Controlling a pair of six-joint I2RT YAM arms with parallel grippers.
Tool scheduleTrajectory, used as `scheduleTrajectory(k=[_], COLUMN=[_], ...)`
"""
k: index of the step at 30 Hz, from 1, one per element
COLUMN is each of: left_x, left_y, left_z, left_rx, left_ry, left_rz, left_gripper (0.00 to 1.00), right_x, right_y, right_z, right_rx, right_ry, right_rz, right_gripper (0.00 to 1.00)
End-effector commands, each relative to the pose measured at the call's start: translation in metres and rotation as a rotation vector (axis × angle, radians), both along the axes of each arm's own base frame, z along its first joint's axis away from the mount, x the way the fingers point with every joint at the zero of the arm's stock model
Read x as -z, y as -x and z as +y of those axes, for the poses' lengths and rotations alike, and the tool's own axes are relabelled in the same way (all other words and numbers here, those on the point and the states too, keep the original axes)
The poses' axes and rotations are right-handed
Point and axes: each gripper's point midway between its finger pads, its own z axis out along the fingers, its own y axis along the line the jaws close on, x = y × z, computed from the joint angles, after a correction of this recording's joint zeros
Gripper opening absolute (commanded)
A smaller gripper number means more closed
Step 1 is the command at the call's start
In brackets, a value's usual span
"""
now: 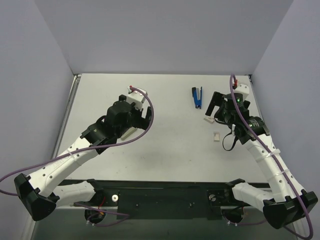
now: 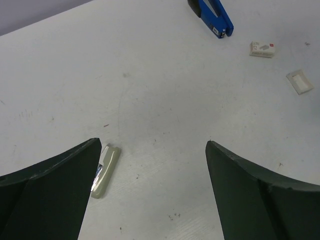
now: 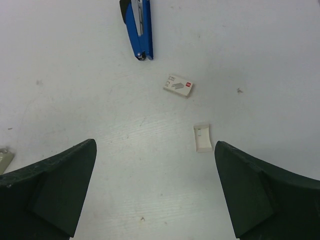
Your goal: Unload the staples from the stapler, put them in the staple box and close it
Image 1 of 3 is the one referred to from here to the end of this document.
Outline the beige stapler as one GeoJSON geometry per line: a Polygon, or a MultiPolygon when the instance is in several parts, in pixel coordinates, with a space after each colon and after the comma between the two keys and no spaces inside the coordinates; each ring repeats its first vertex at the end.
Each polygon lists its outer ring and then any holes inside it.
{"type": "Polygon", "coordinates": [[[137,129],[135,127],[129,128],[121,137],[120,139],[122,141],[126,140],[129,136],[131,136],[133,133],[135,133],[137,129]]]}

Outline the blue stapler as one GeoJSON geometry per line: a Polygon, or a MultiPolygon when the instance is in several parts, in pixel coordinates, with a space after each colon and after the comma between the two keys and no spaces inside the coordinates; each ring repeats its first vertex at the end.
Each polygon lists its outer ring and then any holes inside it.
{"type": "Polygon", "coordinates": [[[194,101],[195,108],[201,109],[202,108],[203,87],[202,86],[200,88],[193,87],[191,89],[191,92],[192,92],[192,98],[194,101]]]}

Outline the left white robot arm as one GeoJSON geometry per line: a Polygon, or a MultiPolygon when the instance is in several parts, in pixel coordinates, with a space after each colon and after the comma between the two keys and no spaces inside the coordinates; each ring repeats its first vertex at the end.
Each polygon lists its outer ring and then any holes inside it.
{"type": "Polygon", "coordinates": [[[91,124],[61,155],[41,166],[40,169],[14,178],[18,198],[34,221],[49,216],[64,199],[58,185],[87,161],[111,147],[123,146],[118,142],[130,128],[149,131],[154,120],[154,108],[147,108],[142,116],[143,104],[149,101],[147,92],[135,89],[119,99],[91,124]]]}

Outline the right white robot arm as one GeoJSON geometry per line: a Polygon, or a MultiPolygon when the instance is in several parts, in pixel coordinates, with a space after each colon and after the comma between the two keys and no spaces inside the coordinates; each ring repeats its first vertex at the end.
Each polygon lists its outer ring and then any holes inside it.
{"type": "Polygon", "coordinates": [[[228,126],[234,141],[239,141],[253,156],[271,191],[256,188],[243,179],[228,182],[223,192],[230,205],[244,202],[263,212],[266,221],[275,229],[300,220],[313,209],[318,197],[291,174],[273,143],[270,132],[258,116],[251,116],[250,102],[243,94],[223,94],[215,91],[206,111],[218,124],[228,126]]]}

